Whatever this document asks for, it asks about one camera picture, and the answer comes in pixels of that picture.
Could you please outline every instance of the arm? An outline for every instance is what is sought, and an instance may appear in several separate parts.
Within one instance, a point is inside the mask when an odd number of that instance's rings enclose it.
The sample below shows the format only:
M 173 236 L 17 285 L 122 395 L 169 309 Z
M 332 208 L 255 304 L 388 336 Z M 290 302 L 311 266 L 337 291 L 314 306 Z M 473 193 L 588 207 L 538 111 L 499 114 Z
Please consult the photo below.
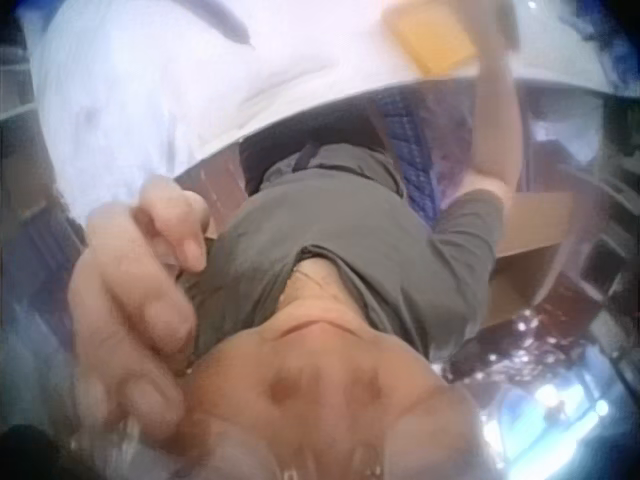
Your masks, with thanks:
M 508 209 L 522 168 L 522 120 L 493 1 L 458 0 L 458 10 L 480 57 L 471 168 L 454 198 L 489 190 Z

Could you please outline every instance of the person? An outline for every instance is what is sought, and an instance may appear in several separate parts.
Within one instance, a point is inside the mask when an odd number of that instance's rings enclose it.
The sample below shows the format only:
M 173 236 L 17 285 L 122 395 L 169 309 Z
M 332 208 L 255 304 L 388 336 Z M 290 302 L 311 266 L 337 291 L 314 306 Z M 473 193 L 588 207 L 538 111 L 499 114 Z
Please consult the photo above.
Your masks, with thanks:
M 211 478 L 490 478 L 473 402 L 431 362 L 483 320 L 522 132 L 493 5 L 457 5 L 472 164 L 433 231 L 387 155 L 331 141 L 270 158 L 210 248 L 204 200 L 168 179 L 94 212 L 69 288 L 85 422 L 131 417 Z

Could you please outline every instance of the bright light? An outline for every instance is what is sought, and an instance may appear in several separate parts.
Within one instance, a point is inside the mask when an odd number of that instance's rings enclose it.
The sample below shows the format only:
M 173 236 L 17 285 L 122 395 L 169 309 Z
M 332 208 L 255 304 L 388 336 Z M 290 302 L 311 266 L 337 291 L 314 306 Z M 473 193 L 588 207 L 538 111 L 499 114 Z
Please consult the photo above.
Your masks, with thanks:
M 593 427 L 598 424 L 599 420 L 600 417 L 596 412 L 587 413 L 584 418 L 573 424 L 571 427 L 571 436 L 573 436 L 576 442 L 582 440 L 591 430 L 593 430 Z
M 571 415 L 584 400 L 584 388 L 580 384 L 572 385 L 560 392 L 560 398 L 564 402 L 564 411 Z
M 573 457 L 578 444 L 565 437 L 544 457 L 544 461 L 518 465 L 509 473 L 509 480 L 545 480 L 564 467 Z
M 491 445 L 496 452 L 502 453 L 502 438 L 500 436 L 500 427 L 498 426 L 498 422 L 495 420 L 486 423 L 482 427 L 482 433 L 484 434 L 485 440 Z
M 551 384 L 540 387 L 535 393 L 536 400 L 545 407 L 555 407 L 560 402 L 558 389 Z
M 596 413 L 601 417 L 604 417 L 609 413 L 609 404 L 605 400 L 598 400 L 596 402 Z

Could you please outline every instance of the shirt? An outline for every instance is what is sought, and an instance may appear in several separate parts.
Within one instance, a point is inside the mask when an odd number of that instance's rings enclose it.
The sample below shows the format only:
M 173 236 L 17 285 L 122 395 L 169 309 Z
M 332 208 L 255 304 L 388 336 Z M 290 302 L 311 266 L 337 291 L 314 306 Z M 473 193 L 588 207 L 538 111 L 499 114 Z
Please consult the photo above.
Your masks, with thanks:
M 488 191 L 455 200 L 433 231 L 409 208 L 388 157 L 322 147 L 306 169 L 274 166 L 187 284 L 197 355 L 274 313 L 295 265 L 331 261 L 369 324 L 442 361 L 484 318 L 503 207 Z

